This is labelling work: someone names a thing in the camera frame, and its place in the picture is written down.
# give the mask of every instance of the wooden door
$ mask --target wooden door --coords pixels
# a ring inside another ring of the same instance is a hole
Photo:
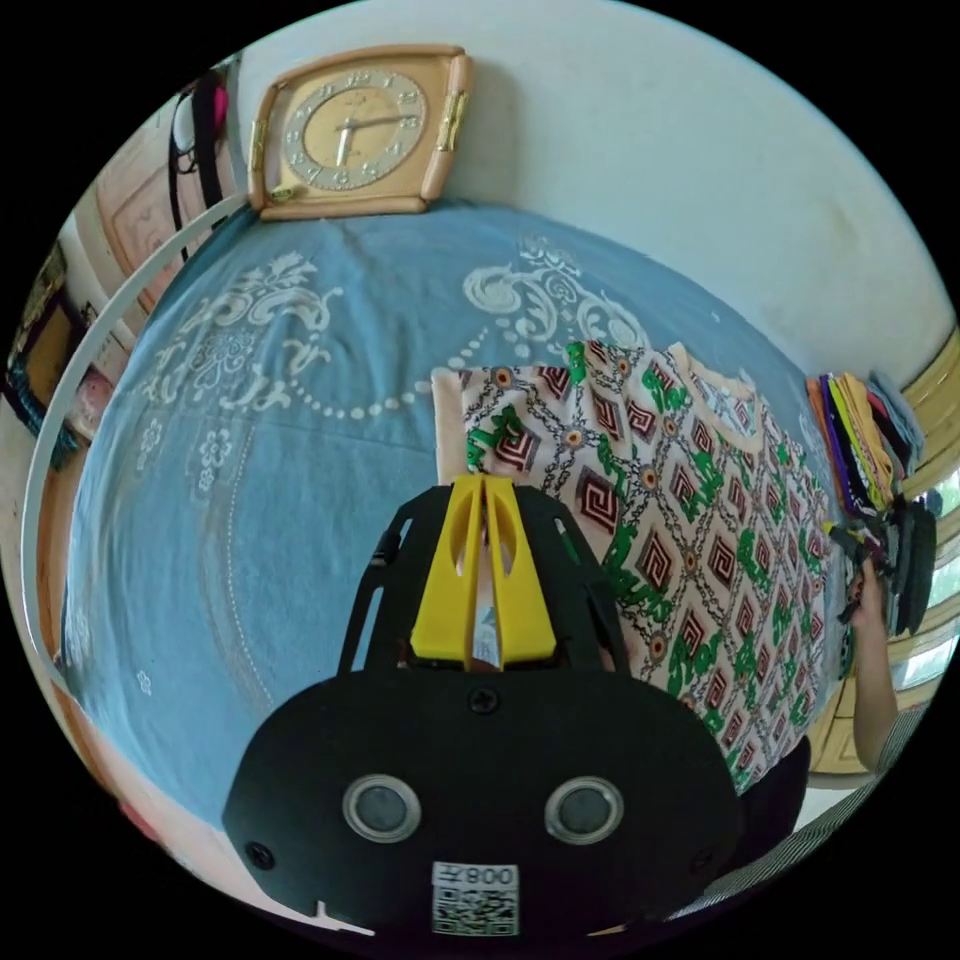
[[[103,232],[125,277],[176,232],[167,182],[170,124],[175,108],[176,99],[159,110],[114,154],[97,177],[97,208]],[[232,196],[237,187],[225,142],[218,149],[217,170],[223,195]],[[196,172],[180,177],[179,192],[182,220],[186,224],[205,209]],[[207,236],[204,234],[188,246],[189,252]],[[147,313],[181,266],[183,260],[178,256],[140,294],[140,304]]]

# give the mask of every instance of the clock face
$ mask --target clock face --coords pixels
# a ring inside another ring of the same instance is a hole
[[[396,169],[420,142],[426,98],[409,77],[357,70],[298,103],[283,132],[293,174],[319,190],[356,190]]]

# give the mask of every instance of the wall clock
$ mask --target wall clock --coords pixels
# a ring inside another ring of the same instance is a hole
[[[473,79],[461,47],[385,46],[317,60],[268,88],[250,142],[264,220],[422,213],[450,172]]]

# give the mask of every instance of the striped fabric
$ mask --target striped fabric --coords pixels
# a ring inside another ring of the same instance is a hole
[[[670,919],[675,920],[678,917],[696,913],[698,910],[722,903],[738,893],[745,893],[752,887],[767,883],[813,853],[824,840],[850,819],[883,779],[884,774],[897,762],[924,712],[925,707],[918,707],[900,714],[883,748],[877,767],[877,776],[870,783],[845,797],[812,823],[791,834],[765,857],[715,880],[707,887],[703,896],[675,913]]]

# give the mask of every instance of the clock hand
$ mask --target clock hand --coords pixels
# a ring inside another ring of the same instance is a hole
[[[416,114],[402,113],[395,117],[374,117],[371,120],[347,120],[346,123],[337,127],[337,130],[361,130],[364,127],[377,127],[384,123],[399,123],[401,120],[414,120]]]
[[[340,128],[340,143],[337,145],[337,166],[342,167],[344,161],[347,159],[347,147],[350,142],[350,138],[353,135],[353,128],[343,126]]]

